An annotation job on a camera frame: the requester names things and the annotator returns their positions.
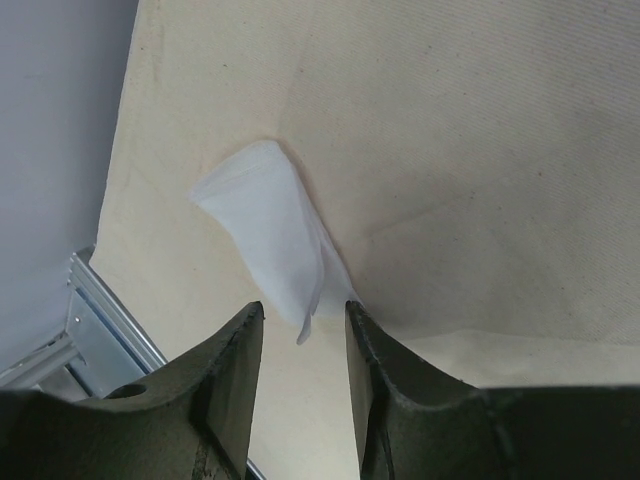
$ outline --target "white tissue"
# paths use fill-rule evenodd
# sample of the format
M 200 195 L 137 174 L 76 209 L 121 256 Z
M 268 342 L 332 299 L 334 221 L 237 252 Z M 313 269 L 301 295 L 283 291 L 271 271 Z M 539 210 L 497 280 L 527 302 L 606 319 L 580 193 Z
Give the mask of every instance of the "white tissue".
M 251 276 L 287 322 L 311 333 L 311 316 L 344 314 L 351 281 L 295 167 L 275 141 L 227 158 L 189 199 L 231 234 Z

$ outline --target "crumpled white cloth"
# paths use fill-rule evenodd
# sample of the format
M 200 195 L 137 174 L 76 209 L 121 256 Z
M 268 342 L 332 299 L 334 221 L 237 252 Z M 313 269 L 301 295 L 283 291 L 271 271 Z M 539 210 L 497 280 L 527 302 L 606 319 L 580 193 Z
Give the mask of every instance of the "crumpled white cloth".
M 295 167 L 273 140 L 227 158 L 189 199 L 231 234 L 251 275 L 280 316 L 311 334 L 311 316 L 344 314 L 357 300 Z

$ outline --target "white wall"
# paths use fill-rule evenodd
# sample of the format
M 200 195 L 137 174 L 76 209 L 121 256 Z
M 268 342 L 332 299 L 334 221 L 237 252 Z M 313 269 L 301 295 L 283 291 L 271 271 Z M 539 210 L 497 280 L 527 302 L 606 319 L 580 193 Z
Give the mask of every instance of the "white wall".
M 95 241 L 137 2 L 0 3 L 0 370 L 61 331 Z

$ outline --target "fabric surface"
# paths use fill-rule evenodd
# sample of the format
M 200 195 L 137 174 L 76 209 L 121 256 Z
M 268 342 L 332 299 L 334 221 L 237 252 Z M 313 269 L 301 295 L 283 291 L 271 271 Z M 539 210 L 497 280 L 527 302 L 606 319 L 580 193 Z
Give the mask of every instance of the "fabric surface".
M 261 299 L 192 185 L 277 139 L 368 309 L 476 385 L 640 381 L 640 5 L 141 0 L 93 266 L 173 358 Z M 339 318 L 268 324 L 250 456 L 352 479 Z

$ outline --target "beige canvas backdrop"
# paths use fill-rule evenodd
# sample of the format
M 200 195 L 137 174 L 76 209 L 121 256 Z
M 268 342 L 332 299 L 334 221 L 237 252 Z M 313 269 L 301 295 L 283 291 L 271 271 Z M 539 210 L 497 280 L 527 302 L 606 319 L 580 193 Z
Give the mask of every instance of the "beige canvas backdrop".
M 476 385 L 638 382 L 639 47 L 633 0 L 141 0 L 93 266 L 170 359 L 264 301 L 186 195 L 275 138 L 424 358 Z M 296 347 L 266 312 L 251 457 L 356 478 L 343 320 Z

